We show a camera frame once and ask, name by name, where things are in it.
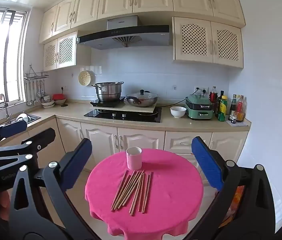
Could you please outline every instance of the window frame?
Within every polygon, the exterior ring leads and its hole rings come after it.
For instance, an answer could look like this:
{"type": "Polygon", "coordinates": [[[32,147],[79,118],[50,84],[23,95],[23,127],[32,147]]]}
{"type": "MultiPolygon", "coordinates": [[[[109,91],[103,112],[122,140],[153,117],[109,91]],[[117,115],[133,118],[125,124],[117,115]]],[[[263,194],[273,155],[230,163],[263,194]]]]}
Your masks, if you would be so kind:
{"type": "MultiPolygon", "coordinates": [[[[18,46],[18,52],[17,52],[17,87],[18,87],[18,95],[19,98],[14,100],[14,101],[9,101],[8,102],[8,107],[9,106],[13,106],[19,103],[22,103],[25,101],[25,97],[24,97],[24,87],[22,86],[22,82],[23,82],[23,67],[22,67],[22,62],[23,62],[23,49],[24,49],[24,41],[25,41],[25,32],[26,32],[26,27],[27,27],[27,21],[28,21],[28,16],[29,13],[28,11],[25,10],[20,10],[20,9],[16,9],[16,8],[11,8],[11,7],[1,7],[0,6],[0,11],[4,11],[3,15],[2,15],[2,19],[1,22],[4,20],[6,13],[8,11],[12,12],[11,15],[11,19],[10,19],[10,23],[9,26],[11,26],[13,19],[14,19],[14,15],[16,12],[23,14],[23,19],[22,19],[22,28],[21,28],[21,33],[20,33],[20,38],[19,38],[19,46],[18,46]]],[[[7,34],[7,38],[6,38],[6,46],[5,46],[5,50],[4,50],[4,62],[3,62],[3,76],[4,76],[4,90],[7,90],[7,75],[6,75],[6,67],[7,67],[7,50],[8,50],[8,42],[9,42],[9,34],[10,31],[7,34]]]]}

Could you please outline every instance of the tile backsplash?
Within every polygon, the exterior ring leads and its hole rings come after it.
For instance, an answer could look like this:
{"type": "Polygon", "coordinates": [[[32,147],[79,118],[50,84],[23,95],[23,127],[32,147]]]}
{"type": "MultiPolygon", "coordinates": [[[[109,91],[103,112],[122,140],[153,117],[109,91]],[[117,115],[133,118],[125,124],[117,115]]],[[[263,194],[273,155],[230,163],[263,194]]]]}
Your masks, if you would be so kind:
{"type": "Polygon", "coordinates": [[[173,47],[134,47],[108,50],[92,49],[91,66],[75,66],[49,72],[49,93],[60,93],[61,86],[70,99],[93,100],[94,87],[79,84],[82,70],[94,73],[94,82],[124,81],[122,95],[140,89],[159,95],[161,99],[184,99],[196,87],[216,86],[228,93],[227,67],[201,62],[173,61],[173,47]]]}

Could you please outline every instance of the table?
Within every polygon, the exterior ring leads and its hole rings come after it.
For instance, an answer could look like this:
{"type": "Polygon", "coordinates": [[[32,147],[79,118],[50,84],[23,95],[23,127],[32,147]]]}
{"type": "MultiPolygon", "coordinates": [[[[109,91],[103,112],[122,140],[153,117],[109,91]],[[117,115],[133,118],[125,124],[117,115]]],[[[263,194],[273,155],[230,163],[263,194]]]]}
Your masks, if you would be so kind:
{"type": "Polygon", "coordinates": [[[164,234],[185,234],[203,198],[203,184],[197,169],[185,158],[163,150],[142,149],[142,170],[153,172],[147,212],[130,216],[128,204],[111,212],[111,205],[124,172],[125,152],[102,160],[91,172],[85,186],[90,214],[108,225],[108,233],[124,234],[125,240],[157,240],[164,234]]]}

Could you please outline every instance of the black cable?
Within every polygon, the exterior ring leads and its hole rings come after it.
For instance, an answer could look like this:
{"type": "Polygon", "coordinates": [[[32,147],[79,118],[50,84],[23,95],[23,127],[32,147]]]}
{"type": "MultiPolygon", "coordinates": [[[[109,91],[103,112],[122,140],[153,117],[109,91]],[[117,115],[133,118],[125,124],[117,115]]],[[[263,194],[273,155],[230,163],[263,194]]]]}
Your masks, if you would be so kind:
{"type": "Polygon", "coordinates": [[[176,105],[176,104],[178,104],[178,103],[181,103],[181,102],[183,102],[185,99],[183,99],[182,101],[180,101],[180,102],[177,102],[177,103],[175,103],[175,104],[172,104],[172,105],[168,105],[168,106],[174,106],[174,105],[176,105]]]}

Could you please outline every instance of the window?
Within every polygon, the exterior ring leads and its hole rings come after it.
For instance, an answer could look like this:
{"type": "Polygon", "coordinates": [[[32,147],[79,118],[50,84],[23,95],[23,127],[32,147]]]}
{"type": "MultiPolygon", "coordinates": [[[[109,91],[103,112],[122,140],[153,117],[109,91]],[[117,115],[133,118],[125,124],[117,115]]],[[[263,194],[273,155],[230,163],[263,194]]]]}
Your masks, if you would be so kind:
{"type": "Polygon", "coordinates": [[[20,48],[25,12],[0,7],[0,94],[9,105],[21,102],[20,48]]]}

